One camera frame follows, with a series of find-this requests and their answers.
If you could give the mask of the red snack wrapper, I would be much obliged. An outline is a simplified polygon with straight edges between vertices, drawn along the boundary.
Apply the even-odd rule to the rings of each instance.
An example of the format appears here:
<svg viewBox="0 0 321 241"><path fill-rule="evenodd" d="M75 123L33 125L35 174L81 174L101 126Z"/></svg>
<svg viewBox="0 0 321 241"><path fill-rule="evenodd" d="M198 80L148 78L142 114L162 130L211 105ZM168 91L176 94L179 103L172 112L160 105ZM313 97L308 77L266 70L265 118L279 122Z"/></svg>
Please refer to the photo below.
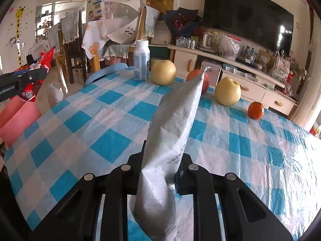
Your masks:
<svg viewBox="0 0 321 241"><path fill-rule="evenodd" d="M22 89L18 96L25 101L34 102L40 87L51 68L51 61L56 47L53 46L48 52L41 52L41 58L34 64L24 65L14 72L22 80Z"/></svg>

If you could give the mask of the white grey plastic mailer bag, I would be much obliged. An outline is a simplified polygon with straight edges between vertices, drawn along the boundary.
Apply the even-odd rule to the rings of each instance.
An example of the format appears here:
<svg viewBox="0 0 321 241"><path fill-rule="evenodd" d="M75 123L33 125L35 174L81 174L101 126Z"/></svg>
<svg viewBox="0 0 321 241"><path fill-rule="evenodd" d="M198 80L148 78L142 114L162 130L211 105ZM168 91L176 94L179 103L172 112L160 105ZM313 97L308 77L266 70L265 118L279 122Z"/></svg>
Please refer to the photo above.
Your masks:
<svg viewBox="0 0 321 241"><path fill-rule="evenodd" d="M195 120L206 72L164 95L150 122L132 210L151 240L178 240L175 174Z"/></svg>

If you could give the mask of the pink plastic bucket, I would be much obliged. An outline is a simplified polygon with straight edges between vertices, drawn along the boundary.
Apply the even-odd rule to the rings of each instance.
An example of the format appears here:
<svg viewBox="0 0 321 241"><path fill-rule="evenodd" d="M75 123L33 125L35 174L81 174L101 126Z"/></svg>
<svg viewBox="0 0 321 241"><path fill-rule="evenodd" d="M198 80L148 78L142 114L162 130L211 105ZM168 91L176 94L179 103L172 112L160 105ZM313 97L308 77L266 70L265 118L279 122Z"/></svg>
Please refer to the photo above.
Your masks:
<svg viewBox="0 0 321 241"><path fill-rule="evenodd" d="M13 97L1 111L1 140L10 147L18 136L41 116L35 102Z"/></svg>

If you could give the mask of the dark wooden chair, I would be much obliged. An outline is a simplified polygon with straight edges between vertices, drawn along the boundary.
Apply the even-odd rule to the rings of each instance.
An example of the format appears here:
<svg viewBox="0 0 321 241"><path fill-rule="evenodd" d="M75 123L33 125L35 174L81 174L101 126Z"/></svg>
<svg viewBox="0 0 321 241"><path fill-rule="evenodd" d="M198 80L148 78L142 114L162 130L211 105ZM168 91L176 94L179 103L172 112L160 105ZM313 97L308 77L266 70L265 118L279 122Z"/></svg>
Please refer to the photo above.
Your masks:
<svg viewBox="0 0 321 241"><path fill-rule="evenodd" d="M76 68L81 70L83 81L86 81L87 60L84 48L82 48L84 34L81 9L67 14L61 19L60 24L69 83L75 82L73 69Z"/></svg>

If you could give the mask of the giraffe height chart sticker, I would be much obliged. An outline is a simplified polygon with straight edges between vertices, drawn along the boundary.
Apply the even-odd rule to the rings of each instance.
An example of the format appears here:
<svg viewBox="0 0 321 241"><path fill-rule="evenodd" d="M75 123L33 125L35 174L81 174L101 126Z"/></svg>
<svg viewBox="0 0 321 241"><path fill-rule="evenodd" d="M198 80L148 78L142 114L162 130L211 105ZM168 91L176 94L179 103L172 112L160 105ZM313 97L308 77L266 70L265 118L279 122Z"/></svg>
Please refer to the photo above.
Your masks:
<svg viewBox="0 0 321 241"><path fill-rule="evenodd" d="M22 17L24 15L28 15L29 9L26 8L25 5L19 6L15 13L15 36L9 40L10 47L17 48L17 61L18 66L22 66L22 53L21 53L21 45L20 45L20 35L21 35L21 24L22 24Z"/></svg>

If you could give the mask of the wooden dining table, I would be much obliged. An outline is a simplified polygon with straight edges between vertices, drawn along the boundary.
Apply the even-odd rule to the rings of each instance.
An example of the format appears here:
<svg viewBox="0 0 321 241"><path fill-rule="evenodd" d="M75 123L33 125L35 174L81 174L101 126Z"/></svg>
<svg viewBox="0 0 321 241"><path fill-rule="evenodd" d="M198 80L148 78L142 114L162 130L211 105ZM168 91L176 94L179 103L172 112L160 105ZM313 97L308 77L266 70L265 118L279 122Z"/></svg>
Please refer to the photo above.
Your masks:
<svg viewBox="0 0 321 241"><path fill-rule="evenodd" d="M111 41L106 35L102 20L86 24L82 48L90 60L93 72L116 63L132 63L135 49L133 46L119 45Z"/></svg>

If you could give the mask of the small orange tangerine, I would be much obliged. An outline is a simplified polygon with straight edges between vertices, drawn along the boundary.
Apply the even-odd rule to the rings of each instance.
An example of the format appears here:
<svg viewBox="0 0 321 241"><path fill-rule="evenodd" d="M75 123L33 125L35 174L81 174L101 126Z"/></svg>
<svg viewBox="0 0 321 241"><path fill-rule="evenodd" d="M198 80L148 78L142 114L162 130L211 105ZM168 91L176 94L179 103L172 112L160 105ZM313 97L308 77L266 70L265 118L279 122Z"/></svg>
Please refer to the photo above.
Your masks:
<svg viewBox="0 0 321 241"><path fill-rule="evenodd" d="M261 102L252 102L248 107L248 116L254 120L259 120L264 115L264 106Z"/></svg>

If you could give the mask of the yellow pear right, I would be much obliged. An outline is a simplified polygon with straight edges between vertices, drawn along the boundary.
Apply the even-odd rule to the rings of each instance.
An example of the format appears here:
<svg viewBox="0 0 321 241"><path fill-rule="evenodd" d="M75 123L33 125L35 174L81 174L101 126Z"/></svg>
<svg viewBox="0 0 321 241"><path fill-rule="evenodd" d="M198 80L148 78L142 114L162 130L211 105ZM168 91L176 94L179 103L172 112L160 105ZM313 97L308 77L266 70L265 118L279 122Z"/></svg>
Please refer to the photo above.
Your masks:
<svg viewBox="0 0 321 241"><path fill-rule="evenodd" d="M241 98L241 86L229 77L221 79L214 90L216 100L224 106L232 106Z"/></svg>

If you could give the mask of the yellow pear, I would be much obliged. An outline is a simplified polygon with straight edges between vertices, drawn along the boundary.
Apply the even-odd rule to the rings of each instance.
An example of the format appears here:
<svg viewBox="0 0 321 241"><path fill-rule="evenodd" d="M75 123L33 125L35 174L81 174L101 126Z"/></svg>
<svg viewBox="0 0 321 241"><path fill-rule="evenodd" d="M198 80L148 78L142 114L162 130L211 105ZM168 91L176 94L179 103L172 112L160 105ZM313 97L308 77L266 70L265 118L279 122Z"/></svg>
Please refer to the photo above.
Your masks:
<svg viewBox="0 0 321 241"><path fill-rule="evenodd" d="M241 86L229 77L221 79L214 90L216 100L224 106L232 106L241 98Z"/></svg>
<svg viewBox="0 0 321 241"><path fill-rule="evenodd" d="M170 60L163 60L151 67L151 79L158 85L169 85L176 77L175 64Z"/></svg>

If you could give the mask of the white mesh food cover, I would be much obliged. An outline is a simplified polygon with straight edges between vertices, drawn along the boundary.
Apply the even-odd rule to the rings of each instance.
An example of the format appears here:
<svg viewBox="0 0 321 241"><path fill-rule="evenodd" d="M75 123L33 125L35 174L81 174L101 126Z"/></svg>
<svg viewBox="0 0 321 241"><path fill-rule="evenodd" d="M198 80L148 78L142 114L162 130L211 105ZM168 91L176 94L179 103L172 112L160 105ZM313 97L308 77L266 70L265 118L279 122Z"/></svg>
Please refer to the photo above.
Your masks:
<svg viewBox="0 0 321 241"><path fill-rule="evenodd" d="M120 45L132 44L137 36L140 0L104 0L100 6L104 37Z"/></svg>

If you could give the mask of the white tv cabinet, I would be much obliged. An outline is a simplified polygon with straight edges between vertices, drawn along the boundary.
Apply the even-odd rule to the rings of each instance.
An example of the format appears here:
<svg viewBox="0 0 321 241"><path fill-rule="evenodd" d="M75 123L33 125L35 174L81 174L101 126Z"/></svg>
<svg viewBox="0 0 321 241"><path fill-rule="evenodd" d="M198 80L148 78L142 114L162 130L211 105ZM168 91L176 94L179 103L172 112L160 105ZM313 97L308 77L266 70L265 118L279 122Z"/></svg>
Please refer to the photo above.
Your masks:
<svg viewBox="0 0 321 241"><path fill-rule="evenodd" d="M264 72L201 50L175 45L168 45L167 48L170 50L170 60L176 66L177 76L181 78L186 78L189 72L197 69L198 63L201 70L210 66L214 71L214 67L219 66L217 79L211 79L213 87L222 78L231 78L240 85L243 99L261 102L265 108L278 111L285 116L289 116L292 109L298 105L289 96L276 91L277 85L281 88L284 88L284 85Z"/></svg>

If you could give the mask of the white blue drink bottle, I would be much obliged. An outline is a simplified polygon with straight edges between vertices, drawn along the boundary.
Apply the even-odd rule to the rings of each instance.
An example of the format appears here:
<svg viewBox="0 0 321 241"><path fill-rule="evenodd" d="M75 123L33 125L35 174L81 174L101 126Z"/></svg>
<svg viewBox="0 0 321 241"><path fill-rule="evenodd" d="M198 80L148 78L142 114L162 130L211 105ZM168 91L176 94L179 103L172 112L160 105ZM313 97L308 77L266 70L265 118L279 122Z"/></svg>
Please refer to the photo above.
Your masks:
<svg viewBox="0 0 321 241"><path fill-rule="evenodd" d="M146 81L150 62L148 40L137 40L133 53L134 79Z"/></svg>

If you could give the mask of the yellow pear left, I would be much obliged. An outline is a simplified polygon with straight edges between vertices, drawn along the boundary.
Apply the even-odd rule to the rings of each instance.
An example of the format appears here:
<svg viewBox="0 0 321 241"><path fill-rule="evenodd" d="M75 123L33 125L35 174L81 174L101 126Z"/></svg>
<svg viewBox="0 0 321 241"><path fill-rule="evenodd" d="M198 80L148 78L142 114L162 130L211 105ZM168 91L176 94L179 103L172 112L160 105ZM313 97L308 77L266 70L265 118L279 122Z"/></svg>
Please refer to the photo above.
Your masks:
<svg viewBox="0 0 321 241"><path fill-rule="evenodd" d="M175 64L170 60L163 60L151 67L151 79L158 85L169 85L176 77Z"/></svg>

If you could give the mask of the light wooden chair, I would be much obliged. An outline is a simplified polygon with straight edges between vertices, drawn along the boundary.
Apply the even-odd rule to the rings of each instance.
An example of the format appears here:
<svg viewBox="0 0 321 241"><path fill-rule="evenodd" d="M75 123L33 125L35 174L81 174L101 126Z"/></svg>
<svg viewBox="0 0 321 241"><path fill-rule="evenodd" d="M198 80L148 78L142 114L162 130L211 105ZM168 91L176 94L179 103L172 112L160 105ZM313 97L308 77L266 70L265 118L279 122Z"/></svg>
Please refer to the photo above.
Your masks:
<svg viewBox="0 0 321 241"><path fill-rule="evenodd" d="M143 6L138 25L138 33L135 42L128 49L128 66L133 66L133 53L135 50L135 45L138 40L149 41L155 34L155 26L159 18L160 12L157 9L149 7L147 5Z"/></svg>

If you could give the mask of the dark flower bouquet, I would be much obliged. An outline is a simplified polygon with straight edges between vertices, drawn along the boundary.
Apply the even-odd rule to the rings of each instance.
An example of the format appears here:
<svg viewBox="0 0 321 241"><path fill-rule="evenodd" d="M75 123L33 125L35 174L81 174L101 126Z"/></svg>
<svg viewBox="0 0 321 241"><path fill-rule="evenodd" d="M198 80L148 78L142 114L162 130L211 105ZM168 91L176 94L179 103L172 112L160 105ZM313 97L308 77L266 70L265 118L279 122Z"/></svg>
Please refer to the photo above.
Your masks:
<svg viewBox="0 0 321 241"><path fill-rule="evenodd" d="M179 7L177 10L167 10L162 15L162 19L174 37L189 38L202 20L198 12L197 9L190 10Z"/></svg>

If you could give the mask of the black flat television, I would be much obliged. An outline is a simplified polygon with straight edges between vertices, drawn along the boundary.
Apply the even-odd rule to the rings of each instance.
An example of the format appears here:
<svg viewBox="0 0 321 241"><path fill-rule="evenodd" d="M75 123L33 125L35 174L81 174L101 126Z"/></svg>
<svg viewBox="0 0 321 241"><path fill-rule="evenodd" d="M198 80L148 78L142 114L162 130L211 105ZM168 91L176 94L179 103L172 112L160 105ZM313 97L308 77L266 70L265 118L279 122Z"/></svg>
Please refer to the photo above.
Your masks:
<svg viewBox="0 0 321 241"><path fill-rule="evenodd" d="M294 16L271 0L205 0L202 25L289 55Z"/></svg>

